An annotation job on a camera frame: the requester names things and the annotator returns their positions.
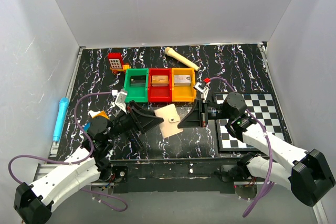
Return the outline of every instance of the beige wallet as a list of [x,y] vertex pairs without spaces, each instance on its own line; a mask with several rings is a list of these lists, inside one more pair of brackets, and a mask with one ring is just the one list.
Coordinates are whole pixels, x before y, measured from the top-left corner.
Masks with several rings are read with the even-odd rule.
[[163,123],[159,124],[162,137],[166,138],[182,132],[183,129],[177,128],[177,125],[181,121],[180,116],[177,113],[175,104],[170,104],[163,108],[154,110],[156,116],[163,118]]

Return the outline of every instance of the orange bin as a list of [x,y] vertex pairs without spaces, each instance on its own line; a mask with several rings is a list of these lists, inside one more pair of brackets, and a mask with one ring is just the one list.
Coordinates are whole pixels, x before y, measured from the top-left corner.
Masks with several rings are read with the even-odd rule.
[[[191,76],[190,86],[175,86],[174,76],[187,74]],[[172,100],[173,102],[193,102],[196,98],[195,70],[193,68],[172,68]]]

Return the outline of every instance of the black tabletop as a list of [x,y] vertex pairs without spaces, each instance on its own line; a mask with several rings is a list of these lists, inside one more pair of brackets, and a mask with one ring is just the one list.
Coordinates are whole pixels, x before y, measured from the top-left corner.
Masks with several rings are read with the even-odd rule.
[[[258,45],[205,45],[178,46],[175,51],[200,66],[196,73],[198,81],[213,76],[221,76],[241,93],[274,93],[265,63]],[[132,68],[180,68],[185,67],[177,60],[164,54],[164,47],[84,49],[71,96],[62,137],[56,159],[65,160],[83,140],[83,135],[75,127],[73,110],[77,100],[85,94],[120,90],[124,84],[124,74],[116,76],[110,70],[107,55],[121,52],[124,63]],[[228,91],[219,81],[212,83],[213,91]],[[85,125],[89,120],[88,112],[104,110],[113,120],[117,108],[112,106],[112,96],[91,97],[78,108],[78,120]],[[164,104],[143,104],[155,109]],[[181,117],[191,108],[190,103],[177,104]],[[145,146],[143,152],[132,149],[130,142],[120,136],[114,140],[110,152],[111,159],[164,159],[219,157],[218,139],[215,122],[207,128],[185,129],[182,133],[163,139],[159,127],[140,137]]]

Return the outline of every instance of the black and white checkered board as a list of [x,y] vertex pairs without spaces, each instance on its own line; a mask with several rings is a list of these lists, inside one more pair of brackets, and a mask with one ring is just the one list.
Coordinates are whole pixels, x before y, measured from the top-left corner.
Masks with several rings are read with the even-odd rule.
[[[214,101],[221,104],[224,102],[227,95],[227,93],[215,93]],[[242,95],[244,96],[247,109],[249,109],[251,113],[266,127],[266,130],[284,140],[285,138],[282,133],[281,124],[272,94]],[[257,149],[253,146],[247,145],[229,135],[225,127],[227,119],[220,119],[216,121],[220,152],[257,151]]]

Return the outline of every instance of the gray wall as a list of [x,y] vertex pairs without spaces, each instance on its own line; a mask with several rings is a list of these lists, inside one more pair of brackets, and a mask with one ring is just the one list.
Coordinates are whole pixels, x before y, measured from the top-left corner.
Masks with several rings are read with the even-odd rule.
[[[0,0],[0,223],[21,221],[7,164],[18,154],[48,156],[78,48],[55,0]],[[37,161],[13,167],[30,183]]]
[[268,41],[291,0],[56,0],[86,47]]
[[[137,224],[316,224],[313,210],[300,203],[283,187],[275,186],[245,219],[249,205],[237,195],[218,192],[129,193],[119,195],[129,209],[115,212],[79,191],[52,214],[48,224],[137,223]],[[122,204],[107,200],[120,208]]]
[[[270,73],[294,143],[322,151],[336,176],[336,1],[292,0],[267,49]],[[322,200],[336,223],[336,189]]]

